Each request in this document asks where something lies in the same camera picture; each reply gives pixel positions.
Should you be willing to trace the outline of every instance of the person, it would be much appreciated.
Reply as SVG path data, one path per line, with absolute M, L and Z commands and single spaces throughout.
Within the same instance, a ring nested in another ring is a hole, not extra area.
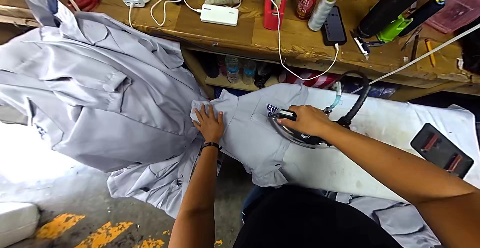
M 282 125 L 332 143 L 382 184 L 412 203 L 444 247 L 480 246 L 480 191 L 436 165 L 396 147 L 350 131 L 311 105 L 290 106 L 297 121 Z M 212 105 L 195 110 L 206 142 L 219 143 L 223 113 Z M 170 248 L 213 247 L 217 181 L 215 146 L 204 147 L 173 226 Z M 313 189 L 294 185 L 259 197 L 244 215 L 234 244 L 244 247 L 401 247 L 357 209 Z

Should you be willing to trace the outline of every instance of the right hand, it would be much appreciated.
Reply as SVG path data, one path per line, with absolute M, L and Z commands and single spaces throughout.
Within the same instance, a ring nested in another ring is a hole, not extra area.
M 281 118 L 278 122 L 301 133 L 321 137 L 322 131 L 336 125 L 322 110 L 311 105 L 292 105 L 288 109 L 297 114 L 297 121 Z

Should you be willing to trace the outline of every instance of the pencil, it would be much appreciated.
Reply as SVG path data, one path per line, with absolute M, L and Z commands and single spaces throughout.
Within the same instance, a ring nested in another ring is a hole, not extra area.
M 425 45 L 427 45 L 427 51 L 430 52 L 432 50 L 432 42 L 429 39 L 425 39 Z M 430 54 L 429 57 L 430 57 L 431 66 L 435 67 L 435 64 L 436 64 L 435 55 Z

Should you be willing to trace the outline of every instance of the thread spool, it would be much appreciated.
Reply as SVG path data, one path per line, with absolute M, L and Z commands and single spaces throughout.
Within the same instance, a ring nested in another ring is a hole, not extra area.
M 308 21 L 308 28 L 313 31 L 320 30 L 335 5 L 335 2 L 337 2 L 337 0 L 321 0 Z

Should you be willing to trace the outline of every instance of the wristband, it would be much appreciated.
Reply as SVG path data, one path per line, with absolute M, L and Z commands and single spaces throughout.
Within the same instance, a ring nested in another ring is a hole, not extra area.
M 213 147 L 216 147 L 218 148 L 218 150 L 221 150 L 223 147 L 221 147 L 219 144 L 215 143 L 215 142 L 207 142 L 203 145 L 203 147 L 201 147 L 202 149 L 204 147 L 210 147 L 210 146 L 213 146 Z

